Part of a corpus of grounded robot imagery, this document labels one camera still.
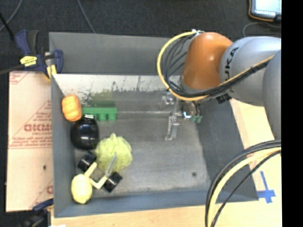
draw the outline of black ball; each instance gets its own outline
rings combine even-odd
[[[93,116],[85,115],[74,123],[71,128],[71,141],[74,147],[90,150],[99,142],[98,124]]]

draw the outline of blue tape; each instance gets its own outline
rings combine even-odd
[[[265,198],[266,203],[272,203],[273,201],[271,198],[276,196],[275,191],[268,189],[268,185],[265,180],[264,172],[260,171],[260,173],[261,173],[261,177],[262,177],[262,180],[263,180],[263,183],[265,186],[265,190],[257,191],[257,195],[258,195],[259,199]]]

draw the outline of clamp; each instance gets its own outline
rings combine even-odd
[[[23,65],[23,70],[41,71],[50,79],[51,74],[62,71],[63,52],[56,49],[47,56],[37,54],[35,47],[38,33],[38,30],[27,31],[24,29],[16,34],[15,42],[24,55],[20,62]],[[45,61],[48,59],[54,59],[54,63],[47,65]]]

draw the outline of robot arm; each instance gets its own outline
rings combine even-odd
[[[174,42],[160,67],[165,49]],[[189,41],[178,85],[169,73],[177,51]],[[264,106],[276,139],[281,139],[281,39],[256,36],[236,42],[213,32],[177,35],[160,51],[157,69],[167,90],[182,101],[210,100],[229,95],[239,101]]]

